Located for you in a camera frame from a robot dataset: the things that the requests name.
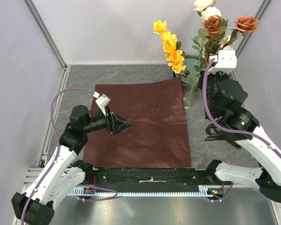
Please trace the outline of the white rose stem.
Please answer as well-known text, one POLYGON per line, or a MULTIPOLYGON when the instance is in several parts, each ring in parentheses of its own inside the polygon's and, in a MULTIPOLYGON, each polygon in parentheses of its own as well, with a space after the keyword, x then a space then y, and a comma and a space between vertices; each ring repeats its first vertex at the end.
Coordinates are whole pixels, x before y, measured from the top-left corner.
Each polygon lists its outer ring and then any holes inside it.
POLYGON ((214 54, 219 48, 219 38, 222 27, 222 14, 216 8, 215 0, 196 0, 194 11, 198 13, 202 20, 203 29, 206 31, 206 41, 204 42, 205 56, 214 54))

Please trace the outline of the pink rose stem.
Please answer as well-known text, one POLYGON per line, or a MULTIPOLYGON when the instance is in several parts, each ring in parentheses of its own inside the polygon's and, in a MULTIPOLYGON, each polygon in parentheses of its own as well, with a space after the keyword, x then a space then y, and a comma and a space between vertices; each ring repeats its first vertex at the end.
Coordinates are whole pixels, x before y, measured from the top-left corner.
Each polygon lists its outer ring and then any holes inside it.
POLYGON ((206 67, 213 74, 217 72, 229 74, 236 68, 236 52, 231 48, 230 36, 208 37, 200 34, 193 42, 195 43, 193 48, 199 51, 198 64, 194 67, 197 78, 206 67))

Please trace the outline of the black ribbon gold lettering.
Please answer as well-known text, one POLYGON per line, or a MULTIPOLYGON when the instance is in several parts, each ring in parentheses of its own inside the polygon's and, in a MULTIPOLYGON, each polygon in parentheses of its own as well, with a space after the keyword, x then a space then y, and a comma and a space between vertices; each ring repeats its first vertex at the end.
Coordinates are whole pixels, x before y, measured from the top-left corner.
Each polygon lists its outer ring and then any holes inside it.
POLYGON ((240 149, 241 146, 235 142, 233 139, 235 137, 232 133, 227 133, 219 128, 217 128, 214 124, 209 124, 206 128, 207 137, 205 141, 226 141, 235 148, 240 149))

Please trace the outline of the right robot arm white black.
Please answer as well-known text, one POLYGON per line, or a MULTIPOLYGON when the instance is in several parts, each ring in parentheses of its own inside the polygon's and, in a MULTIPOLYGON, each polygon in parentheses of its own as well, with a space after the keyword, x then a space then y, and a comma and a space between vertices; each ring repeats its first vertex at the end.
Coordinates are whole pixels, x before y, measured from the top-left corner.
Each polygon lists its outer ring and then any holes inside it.
POLYGON ((208 140, 225 140, 234 147, 247 150, 259 163, 257 168, 229 165, 213 160, 205 179, 241 184, 258 190, 266 198, 281 203, 281 150, 271 141, 259 121, 242 103, 248 94, 228 74, 201 74, 205 115, 211 124, 206 128, 208 140))

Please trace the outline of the yellow rose stem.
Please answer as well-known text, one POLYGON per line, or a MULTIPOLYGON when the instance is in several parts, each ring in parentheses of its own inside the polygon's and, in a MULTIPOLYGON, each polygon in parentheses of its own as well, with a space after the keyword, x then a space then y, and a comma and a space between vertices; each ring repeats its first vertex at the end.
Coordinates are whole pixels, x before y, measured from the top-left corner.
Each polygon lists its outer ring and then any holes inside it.
POLYGON ((187 78, 191 78, 190 72, 184 64, 185 53, 180 49, 181 42, 177 40, 176 34, 167 30, 167 21, 155 21, 153 23, 153 30, 155 34, 160 35, 168 66, 171 67, 175 74, 178 75, 183 71, 187 78))

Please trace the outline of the orange brown flower stem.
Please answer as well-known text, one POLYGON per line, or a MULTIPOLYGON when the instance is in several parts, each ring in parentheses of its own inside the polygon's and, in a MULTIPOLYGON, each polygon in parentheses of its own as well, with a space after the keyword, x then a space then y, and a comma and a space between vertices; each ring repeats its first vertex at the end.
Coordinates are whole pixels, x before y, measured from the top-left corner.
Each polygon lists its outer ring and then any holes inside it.
POLYGON ((204 43, 205 62, 209 62, 211 55, 217 54, 225 47, 232 45, 238 38, 248 33, 255 32, 258 28, 259 19, 243 15, 236 19, 235 28, 230 36, 226 36, 228 21, 218 15, 212 15, 203 22, 207 31, 207 41, 204 43))

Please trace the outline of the flower bouquet red paper wrap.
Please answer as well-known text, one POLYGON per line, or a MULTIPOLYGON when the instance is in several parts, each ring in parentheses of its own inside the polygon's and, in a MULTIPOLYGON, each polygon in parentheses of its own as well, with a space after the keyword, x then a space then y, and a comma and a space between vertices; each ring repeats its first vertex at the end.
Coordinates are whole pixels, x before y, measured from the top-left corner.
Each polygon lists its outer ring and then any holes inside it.
POLYGON ((95 167, 190 167, 188 127, 179 77, 144 84, 98 84, 109 108, 131 127, 118 135, 89 133, 83 160, 95 167))

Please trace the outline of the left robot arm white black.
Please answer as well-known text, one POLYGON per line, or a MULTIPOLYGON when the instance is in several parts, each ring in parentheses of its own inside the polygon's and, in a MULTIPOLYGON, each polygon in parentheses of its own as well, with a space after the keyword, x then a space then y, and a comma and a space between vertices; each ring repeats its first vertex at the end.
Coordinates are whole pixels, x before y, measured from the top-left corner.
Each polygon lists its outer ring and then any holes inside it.
POLYGON ((85 105, 74 107, 48 164, 24 193, 17 192, 12 197, 15 216, 21 224, 48 225, 57 207, 76 186, 92 182, 93 166, 82 160, 74 162, 89 133, 106 129, 117 135, 130 127, 108 107, 94 116, 85 105))

